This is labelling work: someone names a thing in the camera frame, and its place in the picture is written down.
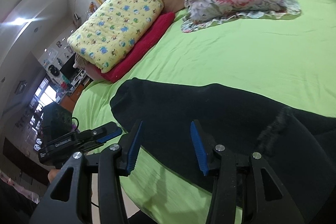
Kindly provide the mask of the left hand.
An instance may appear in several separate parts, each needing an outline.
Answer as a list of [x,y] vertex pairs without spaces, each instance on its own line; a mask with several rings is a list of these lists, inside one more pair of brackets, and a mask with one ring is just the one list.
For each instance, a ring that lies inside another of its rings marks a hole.
[[49,180],[50,184],[53,182],[53,180],[55,179],[55,177],[57,176],[59,171],[60,171],[59,169],[51,169],[49,171],[48,180]]

